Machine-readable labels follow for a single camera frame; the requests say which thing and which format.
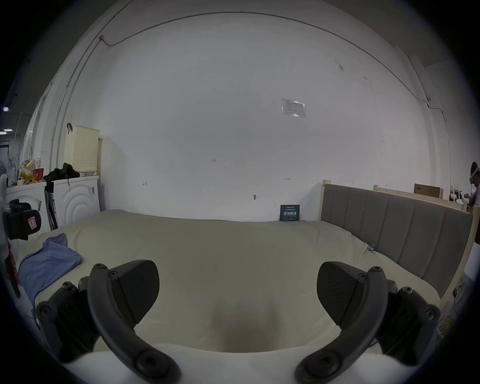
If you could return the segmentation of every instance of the red cup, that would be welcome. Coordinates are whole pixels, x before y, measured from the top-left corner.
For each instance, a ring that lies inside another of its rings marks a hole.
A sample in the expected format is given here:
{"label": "red cup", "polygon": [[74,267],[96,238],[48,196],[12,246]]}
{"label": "red cup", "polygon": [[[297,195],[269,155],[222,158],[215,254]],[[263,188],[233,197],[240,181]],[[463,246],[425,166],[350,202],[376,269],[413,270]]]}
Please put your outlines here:
{"label": "red cup", "polygon": [[33,170],[33,178],[37,182],[41,182],[43,179],[43,168],[37,168]]}

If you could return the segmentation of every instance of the cardboard box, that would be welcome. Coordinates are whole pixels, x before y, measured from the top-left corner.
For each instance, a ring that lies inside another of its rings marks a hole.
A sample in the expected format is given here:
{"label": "cardboard box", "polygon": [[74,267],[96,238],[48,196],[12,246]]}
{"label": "cardboard box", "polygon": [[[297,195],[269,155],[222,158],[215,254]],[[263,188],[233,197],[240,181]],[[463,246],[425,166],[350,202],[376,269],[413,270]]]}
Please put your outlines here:
{"label": "cardboard box", "polygon": [[444,189],[440,187],[433,187],[431,185],[415,184],[413,193],[424,196],[438,197],[440,199],[444,198]]}

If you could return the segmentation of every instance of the red tag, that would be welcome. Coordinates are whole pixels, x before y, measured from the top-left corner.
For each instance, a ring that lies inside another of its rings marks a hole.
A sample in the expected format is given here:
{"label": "red tag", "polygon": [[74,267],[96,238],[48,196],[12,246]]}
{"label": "red tag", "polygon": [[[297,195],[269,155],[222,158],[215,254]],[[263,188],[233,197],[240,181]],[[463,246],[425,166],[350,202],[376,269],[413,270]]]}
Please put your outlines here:
{"label": "red tag", "polygon": [[30,226],[30,229],[35,229],[36,228],[35,217],[31,217],[31,218],[28,219],[28,225]]}

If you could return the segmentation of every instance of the small label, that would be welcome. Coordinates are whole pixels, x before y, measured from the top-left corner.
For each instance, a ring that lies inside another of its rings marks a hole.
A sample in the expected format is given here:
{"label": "small label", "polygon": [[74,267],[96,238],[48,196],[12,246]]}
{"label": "small label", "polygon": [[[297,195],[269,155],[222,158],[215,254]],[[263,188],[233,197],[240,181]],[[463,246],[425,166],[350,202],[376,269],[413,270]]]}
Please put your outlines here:
{"label": "small label", "polygon": [[284,115],[305,117],[305,104],[297,100],[282,99],[282,113]]}
{"label": "small label", "polygon": [[30,229],[35,229],[36,228],[35,217],[31,217],[31,218],[28,219],[28,225],[30,226]]}
{"label": "small label", "polygon": [[280,221],[299,221],[300,205],[281,205]]}

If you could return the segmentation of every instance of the bed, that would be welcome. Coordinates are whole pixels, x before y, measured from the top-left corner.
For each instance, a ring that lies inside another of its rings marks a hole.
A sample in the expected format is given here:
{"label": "bed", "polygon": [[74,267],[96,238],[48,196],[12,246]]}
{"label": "bed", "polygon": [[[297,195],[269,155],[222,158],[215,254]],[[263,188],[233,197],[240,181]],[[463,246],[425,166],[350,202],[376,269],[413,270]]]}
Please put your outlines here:
{"label": "bed", "polygon": [[[321,348],[335,339],[340,329],[316,293],[325,261],[363,270],[379,265],[398,287],[411,286],[428,303],[442,305],[466,263],[477,210],[472,215],[328,181],[321,199],[321,220],[313,222],[190,220],[119,210],[76,221],[25,246],[24,254],[35,252],[46,238],[65,233],[83,259],[36,304],[63,281],[78,284],[95,263],[112,268],[150,259],[160,292],[137,335],[151,345],[220,352]],[[97,342],[95,350],[107,349]]]}

